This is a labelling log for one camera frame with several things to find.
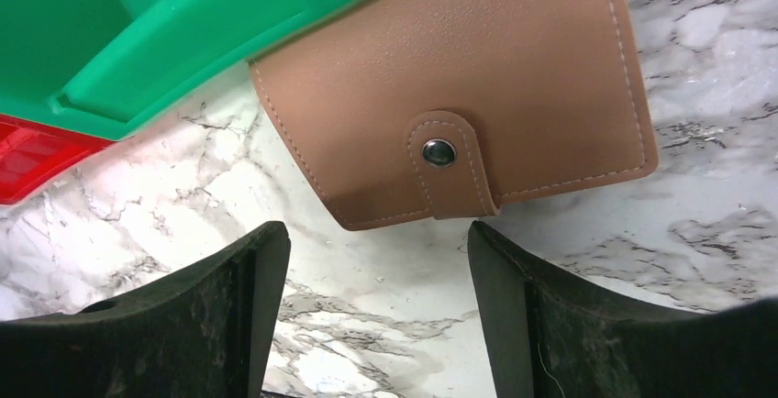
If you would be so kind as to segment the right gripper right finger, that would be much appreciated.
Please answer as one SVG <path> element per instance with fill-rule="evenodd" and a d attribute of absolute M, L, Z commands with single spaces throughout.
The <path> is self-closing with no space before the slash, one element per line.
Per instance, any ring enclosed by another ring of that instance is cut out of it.
<path fill-rule="evenodd" d="M 500 397 L 774 397 L 777 302 L 715 314 L 643 302 L 471 224 L 467 254 Z"/>

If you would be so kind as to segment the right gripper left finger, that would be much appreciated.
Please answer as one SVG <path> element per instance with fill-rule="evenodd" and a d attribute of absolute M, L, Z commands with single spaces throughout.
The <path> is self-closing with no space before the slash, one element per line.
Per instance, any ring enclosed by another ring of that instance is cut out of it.
<path fill-rule="evenodd" d="M 291 242 L 271 221 L 82 311 L 1 325 L 4 397 L 261 397 Z"/>

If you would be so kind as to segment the brown leather card holder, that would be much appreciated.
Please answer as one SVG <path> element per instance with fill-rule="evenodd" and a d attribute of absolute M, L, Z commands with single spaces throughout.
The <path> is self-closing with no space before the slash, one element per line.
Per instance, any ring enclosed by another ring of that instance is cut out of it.
<path fill-rule="evenodd" d="M 658 165 L 627 0 L 369 0 L 250 72 L 350 231 L 493 216 Z"/>

